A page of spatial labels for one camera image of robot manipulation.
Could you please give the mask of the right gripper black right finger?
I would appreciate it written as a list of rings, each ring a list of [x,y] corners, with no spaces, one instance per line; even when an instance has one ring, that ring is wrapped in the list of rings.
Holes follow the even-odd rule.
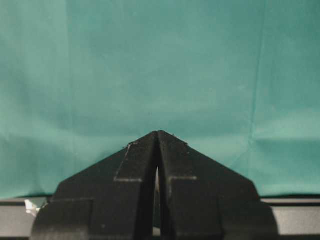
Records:
[[[274,240],[278,227],[248,178],[158,132],[161,233],[173,240]]]

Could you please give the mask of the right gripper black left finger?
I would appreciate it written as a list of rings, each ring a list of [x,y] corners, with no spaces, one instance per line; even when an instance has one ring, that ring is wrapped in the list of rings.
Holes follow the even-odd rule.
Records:
[[[62,181],[34,221],[33,240],[145,240],[153,235],[158,134]]]

